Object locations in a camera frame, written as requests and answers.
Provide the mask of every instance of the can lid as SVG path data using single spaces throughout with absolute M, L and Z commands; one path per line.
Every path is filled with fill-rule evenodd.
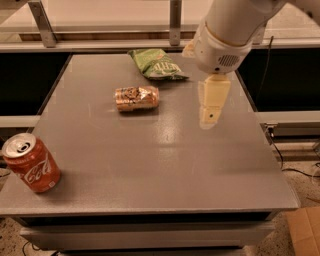
M 17 158 L 28 154 L 36 144 L 36 137 L 31 133 L 20 133 L 8 139 L 2 154 L 8 158 Z

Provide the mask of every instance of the can pull tab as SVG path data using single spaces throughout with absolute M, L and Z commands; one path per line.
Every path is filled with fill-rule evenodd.
M 29 142 L 25 142 L 25 143 L 19 145 L 19 147 L 17 148 L 17 152 L 18 153 L 23 153 L 23 152 L 27 151 L 28 148 L 30 148 L 30 143 Z

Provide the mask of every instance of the desk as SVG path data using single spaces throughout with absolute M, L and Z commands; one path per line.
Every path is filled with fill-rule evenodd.
M 74 55 L 33 133 L 62 170 L 35 194 L 10 175 L 0 215 L 18 219 L 40 248 L 86 250 L 244 246 L 299 207 L 255 113 L 230 74 L 219 123 L 199 123 L 192 59 L 170 54 L 186 81 L 148 81 L 129 55 Z M 160 106 L 120 114 L 119 87 L 154 85 Z

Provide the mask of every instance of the snack bag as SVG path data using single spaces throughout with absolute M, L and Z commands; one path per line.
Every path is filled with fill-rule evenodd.
M 128 54 L 135 61 L 142 75 L 148 79 L 179 80 L 188 78 L 162 49 L 131 50 Z

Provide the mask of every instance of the aluminum can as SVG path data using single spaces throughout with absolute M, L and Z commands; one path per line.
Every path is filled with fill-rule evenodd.
M 43 142 L 30 133 L 20 133 L 8 139 L 2 147 L 8 167 L 37 193 L 54 187 L 60 170 Z
M 159 90 L 154 86 L 119 88 L 115 91 L 115 100 L 120 112 L 156 108 L 159 105 Z

